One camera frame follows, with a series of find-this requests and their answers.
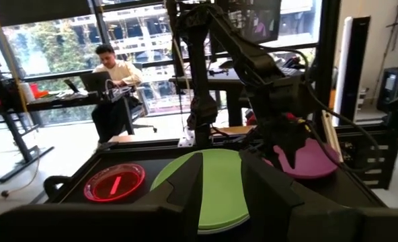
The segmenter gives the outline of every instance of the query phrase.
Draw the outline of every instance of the red plate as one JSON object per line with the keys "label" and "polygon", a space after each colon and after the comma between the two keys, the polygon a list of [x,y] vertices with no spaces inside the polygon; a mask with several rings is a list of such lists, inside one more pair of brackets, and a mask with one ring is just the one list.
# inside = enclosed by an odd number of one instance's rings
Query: red plate
{"label": "red plate", "polygon": [[145,170],[127,163],[106,168],[84,186],[84,196],[94,202],[113,202],[133,193],[144,181]]}

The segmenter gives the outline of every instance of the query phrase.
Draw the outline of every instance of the floor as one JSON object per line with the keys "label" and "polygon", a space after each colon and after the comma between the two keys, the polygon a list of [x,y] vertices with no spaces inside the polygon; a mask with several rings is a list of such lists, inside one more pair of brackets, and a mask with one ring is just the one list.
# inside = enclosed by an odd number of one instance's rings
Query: floor
{"label": "floor", "polygon": [[[365,116],[360,115],[357,119],[370,119],[370,117],[377,115],[381,114],[367,112]],[[225,117],[227,117],[227,112],[223,110],[217,118],[216,126],[227,126]],[[137,123],[155,125],[159,134],[171,134],[173,136],[174,132],[181,133],[182,126],[186,125],[186,118],[186,114],[183,118],[181,115],[162,116],[143,118],[138,120]],[[135,132],[137,135],[153,135],[151,128],[141,128],[135,130]],[[41,159],[38,175],[30,186],[10,195],[8,199],[0,199],[0,213],[30,203],[43,191],[42,182],[48,176],[71,175],[77,171],[93,153],[96,140],[97,134],[94,125],[91,123],[41,128],[38,134],[29,134],[26,137],[29,145],[54,146],[55,149]],[[20,159],[17,148],[12,142],[11,134],[7,130],[0,130],[0,177],[10,171],[15,162]],[[26,185],[33,178],[36,168],[37,164],[33,164],[11,181],[0,185],[0,192],[14,190]],[[387,191],[375,190],[375,192],[388,206],[398,208],[398,160],[390,189]]]}

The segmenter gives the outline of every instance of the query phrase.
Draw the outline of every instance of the office chair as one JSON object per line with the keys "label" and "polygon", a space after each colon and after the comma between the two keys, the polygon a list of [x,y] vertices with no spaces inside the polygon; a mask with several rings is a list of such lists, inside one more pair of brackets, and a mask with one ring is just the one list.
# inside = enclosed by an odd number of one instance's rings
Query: office chair
{"label": "office chair", "polygon": [[[133,65],[137,69],[142,71],[142,69],[143,69],[142,63],[133,63]],[[150,111],[150,107],[148,106],[144,90],[145,90],[145,87],[143,87],[143,84],[136,87],[136,93],[138,94],[139,101],[141,101],[142,104],[133,108],[130,111],[132,113],[132,122],[138,120],[139,118],[147,116]],[[153,128],[153,131],[157,132],[157,128],[155,128],[153,125],[133,124],[133,128]]]}

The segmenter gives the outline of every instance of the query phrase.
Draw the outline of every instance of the desk leg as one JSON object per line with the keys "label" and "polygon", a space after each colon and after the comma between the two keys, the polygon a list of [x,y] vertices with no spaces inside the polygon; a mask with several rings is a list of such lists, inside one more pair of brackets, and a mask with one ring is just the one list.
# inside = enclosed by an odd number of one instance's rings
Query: desk leg
{"label": "desk leg", "polygon": [[129,108],[129,103],[126,97],[123,97],[123,102],[124,102],[124,107],[126,110],[126,131],[128,134],[134,134],[134,130],[133,130],[133,121],[132,121],[132,113],[130,112],[130,108]]}
{"label": "desk leg", "polygon": [[47,149],[39,149],[37,146],[35,146],[31,149],[28,149],[11,115],[2,114],[2,117],[6,122],[6,125],[8,126],[9,131],[11,131],[12,133],[12,137],[15,143],[17,144],[20,153],[23,156],[23,160],[21,160],[18,163],[17,167],[15,167],[12,171],[10,171],[9,173],[0,178],[0,184],[9,181],[15,175],[23,171],[26,167],[31,165],[33,162],[37,161],[40,157],[44,156],[54,148],[50,147]]}
{"label": "desk leg", "polygon": [[239,103],[240,91],[226,91],[229,127],[242,126],[242,106]]}

